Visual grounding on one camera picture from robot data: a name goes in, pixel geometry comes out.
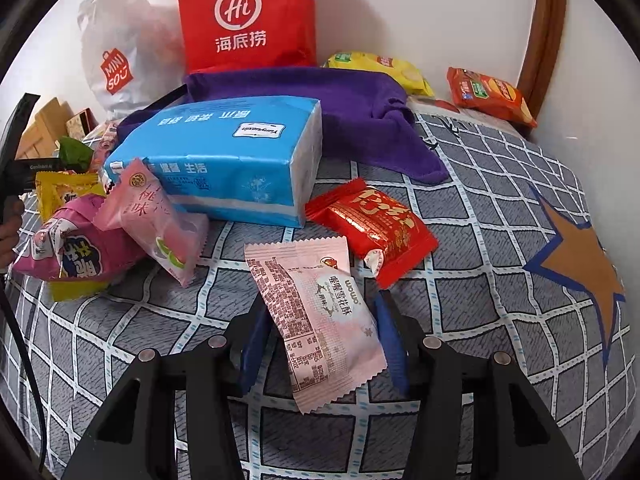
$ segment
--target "black cable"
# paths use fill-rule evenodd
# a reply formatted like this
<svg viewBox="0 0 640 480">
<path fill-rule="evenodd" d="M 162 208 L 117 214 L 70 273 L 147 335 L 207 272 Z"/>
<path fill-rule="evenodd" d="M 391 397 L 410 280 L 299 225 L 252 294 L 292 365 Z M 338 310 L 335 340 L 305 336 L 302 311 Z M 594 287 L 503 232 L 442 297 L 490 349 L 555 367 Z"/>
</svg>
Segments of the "black cable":
<svg viewBox="0 0 640 480">
<path fill-rule="evenodd" d="M 15 319 L 14 310 L 11 308 L 11 303 L 9 303 L 9 299 L 4 290 L 4 278 L 0 278 L 0 284 L 2 285 L 2 290 L 0 290 L 0 308 L 2 308 L 6 323 L 9 326 L 9 330 L 11 330 L 11 334 L 14 336 L 15 345 L 18 347 L 18 354 L 20 354 L 20 359 L 22 360 L 24 371 L 27 374 L 27 380 L 31 387 L 33 400 L 36 403 L 36 411 L 38 412 L 38 421 L 40 423 L 40 465 L 38 466 L 38 471 L 42 473 L 42 469 L 44 468 L 44 455 L 47 449 L 47 425 L 44 419 L 44 407 L 42 405 L 42 399 L 40 398 L 40 392 L 38 391 L 36 376 L 33 373 L 33 367 L 31 367 L 27 345 L 24 343 L 22 330 L 20 329 L 20 325 L 18 325 L 18 320 Z"/>
</svg>

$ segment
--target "haidilao logo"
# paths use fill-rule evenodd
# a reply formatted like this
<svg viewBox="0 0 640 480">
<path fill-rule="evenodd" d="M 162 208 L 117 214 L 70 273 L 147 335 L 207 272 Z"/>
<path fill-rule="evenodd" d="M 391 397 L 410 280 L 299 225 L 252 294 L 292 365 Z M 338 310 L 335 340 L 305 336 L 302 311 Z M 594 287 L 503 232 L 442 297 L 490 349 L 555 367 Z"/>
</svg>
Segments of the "haidilao logo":
<svg viewBox="0 0 640 480">
<path fill-rule="evenodd" d="M 260 16 L 262 0 L 216 0 L 214 13 L 220 27 L 242 30 Z"/>
</svg>

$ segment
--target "orange star pattern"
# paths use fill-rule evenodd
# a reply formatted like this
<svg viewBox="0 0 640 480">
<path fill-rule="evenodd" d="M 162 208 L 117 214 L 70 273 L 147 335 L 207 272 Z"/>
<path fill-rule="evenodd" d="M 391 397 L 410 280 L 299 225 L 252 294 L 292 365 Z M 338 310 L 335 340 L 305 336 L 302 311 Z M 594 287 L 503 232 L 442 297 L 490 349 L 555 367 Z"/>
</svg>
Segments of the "orange star pattern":
<svg viewBox="0 0 640 480">
<path fill-rule="evenodd" d="M 534 192 L 556 236 L 524 269 L 589 295 L 598 314 L 606 364 L 616 320 L 616 302 L 625 301 L 624 288 L 591 223 L 575 224 Z"/>
</svg>

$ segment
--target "gray checkered bed sheet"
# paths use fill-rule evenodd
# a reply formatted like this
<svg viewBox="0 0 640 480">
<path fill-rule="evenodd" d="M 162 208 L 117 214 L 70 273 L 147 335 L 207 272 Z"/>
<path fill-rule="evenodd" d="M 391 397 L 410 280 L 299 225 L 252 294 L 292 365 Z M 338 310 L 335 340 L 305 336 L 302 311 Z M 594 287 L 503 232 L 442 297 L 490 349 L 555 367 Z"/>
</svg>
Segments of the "gray checkered bed sheet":
<svg viewBox="0 0 640 480">
<path fill-rule="evenodd" d="M 607 367 L 595 308 L 587 295 L 522 269 L 554 234 L 535 200 L 535 186 L 575 222 L 588 221 L 574 174 L 539 147 L 472 123 L 417 116 L 416 129 L 446 164 L 451 178 L 427 186 L 381 168 L 322 160 L 314 196 L 361 176 L 412 210 L 440 247 L 392 288 L 404 313 L 456 350 L 514 356 L 573 449 L 586 478 L 612 471 L 635 433 L 635 355 L 628 305 L 618 316 Z M 26 200 L 21 243 L 40 225 Z M 18 274 L 8 291 L 26 336 L 47 417 L 47 466 L 57 477 L 92 416 L 141 349 L 187 351 L 221 333 L 246 312 L 256 286 L 243 260 L 246 242 L 321 237 L 332 232 L 211 221 L 196 280 L 179 284 L 151 260 L 107 293 L 53 303 L 42 282 Z M 352 258 L 367 299 L 376 292 L 369 269 Z M 10 332 L 2 328 L 0 394 L 27 440 L 40 447 L 38 421 Z M 458 473 L 469 478 L 473 399 L 463 396 Z M 271 334 L 258 380 L 230 401 L 245 476 L 254 480 L 398 478 L 417 418 L 418 402 L 402 398 L 388 373 L 317 413 L 301 415 L 292 400 L 282 341 Z M 176 399 L 178 476 L 190 477 L 185 396 Z"/>
</svg>

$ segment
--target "yellow snack wrapper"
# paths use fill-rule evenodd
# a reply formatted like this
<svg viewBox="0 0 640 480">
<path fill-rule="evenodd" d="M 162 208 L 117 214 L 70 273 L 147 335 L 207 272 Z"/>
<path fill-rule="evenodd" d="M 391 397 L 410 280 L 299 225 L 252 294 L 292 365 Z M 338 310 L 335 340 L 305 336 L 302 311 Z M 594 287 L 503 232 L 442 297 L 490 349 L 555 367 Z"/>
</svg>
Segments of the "yellow snack wrapper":
<svg viewBox="0 0 640 480">
<path fill-rule="evenodd" d="M 68 174 L 55 171 L 36 173 L 36 195 L 43 222 L 49 220 L 53 213 L 67 202 L 88 193 L 106 196 L 104 187 L 95 173 Z"/>
<path fill-rule="evenodd" d="M 53 301 L 73 301 L 102 292 L 109 282 L 49 282 Z"/>
<path fill-rule="evenodd" d="M 435 97 L 429 83 L 420 71 L 408 61 L 395 57 L 382 57 L 367 52 L 339 52 L 324 64 L 327 68 L 350 68 L 383 72 L 398 81 L 408 94 Z"/>
</svg>

